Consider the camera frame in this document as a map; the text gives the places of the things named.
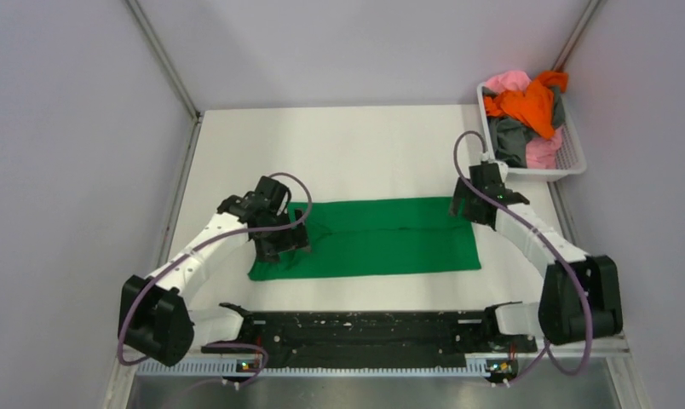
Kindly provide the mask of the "green t-shirt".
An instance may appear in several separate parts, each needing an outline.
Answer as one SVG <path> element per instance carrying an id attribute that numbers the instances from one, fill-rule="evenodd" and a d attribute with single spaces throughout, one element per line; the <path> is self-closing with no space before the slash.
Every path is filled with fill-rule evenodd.
<path id="1" fill-rule="evenodd" d="M 310 251 L 255 262 L 252 281 L 475 271 L 470 222 L 450 216 L 447 197 L 315 203 L 305 221 Z"/>

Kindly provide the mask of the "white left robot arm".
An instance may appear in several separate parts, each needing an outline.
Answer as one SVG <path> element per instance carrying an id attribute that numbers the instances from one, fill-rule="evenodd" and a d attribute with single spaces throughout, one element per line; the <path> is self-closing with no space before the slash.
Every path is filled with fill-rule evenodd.
<path id="1" fill-rule="evenodd" d="M 122 288 L 117 360 L 134 366 L 152 359 L 174 366 L 190 349 L 227 345 L 244 352 L 254 329 L 241 309 L 230 304 L 193 310 L 191 301 L 222 270 L 237 249 L 254 245 L 258 262 L 277 263 L 282 254 L 310 247 L 305 221 L 312 196 L 302 210 L 289 211 L 291 190 L 280 173 L 261 176 L 243 196 L 224 199 L 202 230 L 169 261 L 151 273 L 129 277 Z"/>

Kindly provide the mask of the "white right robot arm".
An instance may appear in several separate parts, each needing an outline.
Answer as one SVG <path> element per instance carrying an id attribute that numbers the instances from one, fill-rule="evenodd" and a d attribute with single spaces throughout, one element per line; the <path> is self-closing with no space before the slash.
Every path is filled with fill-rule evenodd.
<path id="1" fill-rule="evenodd" d="M 515 335 L 563 345 L 612 337 L 623 330 L 614 260 L 592 256 L 563 238 L 524 195 L 505 186 L 499 164 L 469 167 L 469 176 L 457 181 L 449 213 L 505 237 L 543 279 L 539 301 L 487 308 L 492 320 L 481 327 L 481 341 L 488 349 L 505 350 Z"/>

